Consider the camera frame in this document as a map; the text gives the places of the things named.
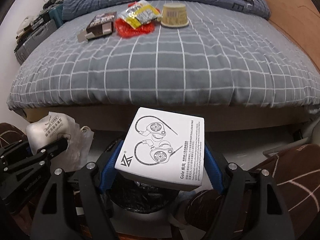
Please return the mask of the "grey dust mask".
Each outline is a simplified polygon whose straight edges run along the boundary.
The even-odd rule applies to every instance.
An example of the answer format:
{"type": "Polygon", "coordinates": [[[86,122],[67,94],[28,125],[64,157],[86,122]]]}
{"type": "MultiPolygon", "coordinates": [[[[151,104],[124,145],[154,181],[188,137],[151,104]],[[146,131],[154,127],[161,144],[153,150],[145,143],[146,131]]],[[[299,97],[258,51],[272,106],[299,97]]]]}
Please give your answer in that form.
{"type": "Polygon", "coordinates": [[[26,134],[33,154],[57,139],[68,140],[67,150],[51,160],[51,172],[57,168],[65,172],[81,169],[87,163],[94,137],[94,132],[89,127],[80,127],[72,117],[55,112],[49,112],[38,122],[29,124],[26,134]]]}

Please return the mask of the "white earphone box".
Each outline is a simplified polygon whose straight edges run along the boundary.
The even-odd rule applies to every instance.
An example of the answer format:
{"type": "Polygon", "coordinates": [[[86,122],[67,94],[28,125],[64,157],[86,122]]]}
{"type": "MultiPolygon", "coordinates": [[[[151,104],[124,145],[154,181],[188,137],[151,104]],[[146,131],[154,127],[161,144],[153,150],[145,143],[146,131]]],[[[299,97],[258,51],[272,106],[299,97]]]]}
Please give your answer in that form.
{"type": "Polygon", "coordinates": [[[166,189],[202,185],[204,118],[140,107],[115,168],[127,179],[166,189]]]}

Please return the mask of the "brown printed carton box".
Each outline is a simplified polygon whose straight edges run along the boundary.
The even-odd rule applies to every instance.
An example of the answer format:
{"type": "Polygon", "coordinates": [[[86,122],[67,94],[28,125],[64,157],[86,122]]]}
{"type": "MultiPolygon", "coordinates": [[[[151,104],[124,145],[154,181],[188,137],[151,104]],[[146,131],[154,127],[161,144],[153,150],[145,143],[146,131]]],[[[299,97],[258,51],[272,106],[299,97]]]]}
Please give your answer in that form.
{"type": "Polygon", "coordinates": [[[95,38],[111,35],[116,29],[116,12],[105,12],[96,15],[89,25],[77,35],[78,42],[89,41],[95,38]]]}

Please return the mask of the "red plastic bag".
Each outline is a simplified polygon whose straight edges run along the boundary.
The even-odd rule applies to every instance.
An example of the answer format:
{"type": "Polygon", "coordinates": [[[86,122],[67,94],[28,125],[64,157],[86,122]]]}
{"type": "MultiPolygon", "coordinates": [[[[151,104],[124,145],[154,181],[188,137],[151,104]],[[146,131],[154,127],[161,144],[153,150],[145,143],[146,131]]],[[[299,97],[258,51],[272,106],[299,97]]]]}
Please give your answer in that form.
{"type": "Polygon", "coordinates": [[[155,30],[155,22],[161,21],[161,11],[146,0],[130,3],[116,19],[116,31],[122,38],[149,34],[155,30]]]}

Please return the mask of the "yellow white snack wrapper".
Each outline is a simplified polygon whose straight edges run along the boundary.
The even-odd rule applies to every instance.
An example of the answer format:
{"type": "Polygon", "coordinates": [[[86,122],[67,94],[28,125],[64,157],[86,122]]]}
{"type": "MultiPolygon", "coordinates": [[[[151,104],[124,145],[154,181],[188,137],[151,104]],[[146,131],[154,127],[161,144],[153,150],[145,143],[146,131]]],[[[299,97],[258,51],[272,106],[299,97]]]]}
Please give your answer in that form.
{"type": "Polygon", "coordinates": [[[161,13],[146,0],[136,2],[119,14],[119,18],[133,29],[137,29],[160,17],[161,13]]]}

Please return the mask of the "black trash bin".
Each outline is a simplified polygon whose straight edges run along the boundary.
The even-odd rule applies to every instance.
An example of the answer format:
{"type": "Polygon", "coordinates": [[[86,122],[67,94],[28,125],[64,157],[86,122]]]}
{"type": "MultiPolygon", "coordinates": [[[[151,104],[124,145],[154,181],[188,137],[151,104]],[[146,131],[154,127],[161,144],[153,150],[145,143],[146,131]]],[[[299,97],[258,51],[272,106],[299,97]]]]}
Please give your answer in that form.
{"type": "Polygon", "coordinates": [[[120,235],[134,239],[188,239],[185,225],[176,221],[172,212],[193,191],[155,187],[118,174],[107,193],[111,222],[120,235]]]}

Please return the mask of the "grey suitcase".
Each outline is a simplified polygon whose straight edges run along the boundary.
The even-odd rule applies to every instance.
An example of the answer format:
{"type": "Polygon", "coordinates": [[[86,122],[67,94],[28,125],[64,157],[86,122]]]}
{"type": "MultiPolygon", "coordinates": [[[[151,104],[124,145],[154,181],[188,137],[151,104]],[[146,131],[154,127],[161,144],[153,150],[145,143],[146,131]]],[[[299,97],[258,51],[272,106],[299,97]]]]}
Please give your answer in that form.
{"type": "Polygon", "coordinates": [[[18,63],[21,65],[34,51],[34,49],[50,35],[52,35],[52,33],[56,30],[57,27],[55,21],[50,20],[44,25],[38,27],[27,38],[24,38],[23,41],[20,42],[14,50],[18,63]]]}

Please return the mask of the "white helmet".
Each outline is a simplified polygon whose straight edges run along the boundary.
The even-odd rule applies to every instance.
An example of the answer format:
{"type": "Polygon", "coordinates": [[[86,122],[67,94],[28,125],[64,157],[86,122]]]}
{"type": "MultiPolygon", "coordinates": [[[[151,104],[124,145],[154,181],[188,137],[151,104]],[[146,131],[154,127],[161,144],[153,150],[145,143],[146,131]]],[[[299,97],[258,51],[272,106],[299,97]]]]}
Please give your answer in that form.
{"type": "Polygon", "coordinates": [[[25,30],[31,25],[33,20],[34,20],[34,16],[32,15],[27,16],[18,27],[16,32],[17,35],[20,35],[20,33],[25,32],[25,30]]]}

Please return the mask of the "teal plastic stool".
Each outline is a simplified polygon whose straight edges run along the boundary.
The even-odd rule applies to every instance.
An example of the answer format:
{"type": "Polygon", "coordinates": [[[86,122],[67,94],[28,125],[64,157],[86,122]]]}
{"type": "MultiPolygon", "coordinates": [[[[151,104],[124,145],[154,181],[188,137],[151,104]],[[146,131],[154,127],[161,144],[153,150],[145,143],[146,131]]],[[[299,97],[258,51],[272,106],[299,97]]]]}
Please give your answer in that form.
{"type": "Polygon", "coordinates": [[[63,4],[54,5],[49,10],[50,19],[54,20],[57,28],[60,28],[63,25],[62,10],[63,4]]]}

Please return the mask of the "grey checked bed sheet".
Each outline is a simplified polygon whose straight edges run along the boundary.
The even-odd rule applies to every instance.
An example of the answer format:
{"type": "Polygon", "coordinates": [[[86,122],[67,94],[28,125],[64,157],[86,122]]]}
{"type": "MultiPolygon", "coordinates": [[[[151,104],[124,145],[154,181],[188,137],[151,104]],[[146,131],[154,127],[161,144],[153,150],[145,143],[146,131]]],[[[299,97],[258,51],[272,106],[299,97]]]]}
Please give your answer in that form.
{"type": "Polygon", "coordinates": [[[319,107],[319,72],[267,20],[186,2],[185,28],[88,42],[82,15],[57,29],[21,65],[9,109],[66,105],[319,107]]]}

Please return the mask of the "wooden headboard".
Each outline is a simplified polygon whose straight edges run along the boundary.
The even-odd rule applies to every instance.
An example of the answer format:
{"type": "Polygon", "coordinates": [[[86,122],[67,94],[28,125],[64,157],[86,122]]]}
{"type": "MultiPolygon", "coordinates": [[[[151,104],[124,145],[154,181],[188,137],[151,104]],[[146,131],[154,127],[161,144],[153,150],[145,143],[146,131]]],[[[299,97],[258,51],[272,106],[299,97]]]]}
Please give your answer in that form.
{"type": "Polygon", "coordinates": [[[319,68],[319,12],[311,0],[265,0],[270,23],[299,46],[319,68]]]}

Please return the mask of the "wooden bed frame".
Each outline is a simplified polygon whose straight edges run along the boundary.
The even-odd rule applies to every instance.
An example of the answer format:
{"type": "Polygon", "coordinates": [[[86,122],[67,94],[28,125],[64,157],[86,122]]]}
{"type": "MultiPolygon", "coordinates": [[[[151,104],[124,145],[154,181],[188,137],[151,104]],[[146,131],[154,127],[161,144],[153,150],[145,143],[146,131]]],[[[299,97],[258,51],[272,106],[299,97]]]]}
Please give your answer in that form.
{"type": "MultiPolygon", "coordinates": [[[[25,108],[16,113],[29,123],[39,121],[49,112],[65,113],[82,126],[103,131],[125,131],[129,128],[137,106],[90,105],[25,108]]],[[[161,107],[160,110],[201,116],[207,132],[236,131],[291,124],[300,124],[311,119],[304,107],[262,108],[243,106],[186,106],[161,107]]]]}

